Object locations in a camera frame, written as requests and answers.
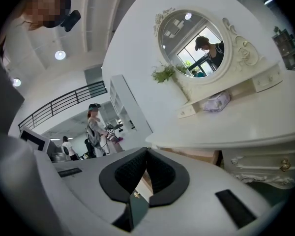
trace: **drawer handle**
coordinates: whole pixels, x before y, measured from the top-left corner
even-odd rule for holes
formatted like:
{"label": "drawer handle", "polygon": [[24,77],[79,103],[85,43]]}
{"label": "drawer handle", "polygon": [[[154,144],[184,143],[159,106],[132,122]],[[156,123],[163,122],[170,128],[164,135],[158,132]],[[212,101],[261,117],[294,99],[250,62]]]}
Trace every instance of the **drawer handle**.
{"label": "drawer handle", "polygon": [[288,159],[282,160],[281,164],[282,166],[280,167],[280,170],[283,172],[287,171],[291,167],[291,164],[289,163]]}

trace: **window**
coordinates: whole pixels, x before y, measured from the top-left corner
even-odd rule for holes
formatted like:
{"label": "window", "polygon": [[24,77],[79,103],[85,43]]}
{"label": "window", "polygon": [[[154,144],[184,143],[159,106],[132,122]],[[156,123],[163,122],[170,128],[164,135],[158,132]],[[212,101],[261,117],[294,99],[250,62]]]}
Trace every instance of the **window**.
{"label": "window", "polygon": [[[196,38],[199,36],[207,37],[211,44],[221,42],[221,40],[208,27],[205,27],[178,53],[178,57],[185,64],[185,66],[188,66],[188,63],[195,63],[207,53],[207,51],[202,51],[201,49],[198,51],[195,50]],[[209,75],[214,71],[207,61],[201,64],[201,69],[206,73],[206,75]]]}

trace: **balcony railing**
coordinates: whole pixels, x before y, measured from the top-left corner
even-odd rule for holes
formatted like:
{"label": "balcony railing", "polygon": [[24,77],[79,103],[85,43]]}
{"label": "balcony railing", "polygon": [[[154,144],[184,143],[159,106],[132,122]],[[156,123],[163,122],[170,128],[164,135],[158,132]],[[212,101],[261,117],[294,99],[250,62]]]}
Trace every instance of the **balcony railing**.
{"label": "balcony railing", "polygon": [[33,129],[63,110],[104,93],[107,93],[107,90],[103,81],[66,93],[32,113],[19,124],[19,129],[21,131],[23,126]]}

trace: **black pants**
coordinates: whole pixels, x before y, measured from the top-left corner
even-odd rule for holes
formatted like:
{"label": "black pants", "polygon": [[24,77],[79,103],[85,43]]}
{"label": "black pants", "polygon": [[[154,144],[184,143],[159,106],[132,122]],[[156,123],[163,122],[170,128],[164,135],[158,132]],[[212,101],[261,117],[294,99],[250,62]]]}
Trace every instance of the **black pants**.
{"label": "black pants", "polygon": [[78,158],[78,156],[76,154],[71,155],[70,158],[71,158],[72,161],[78,161],[79,160],[79,158]]}

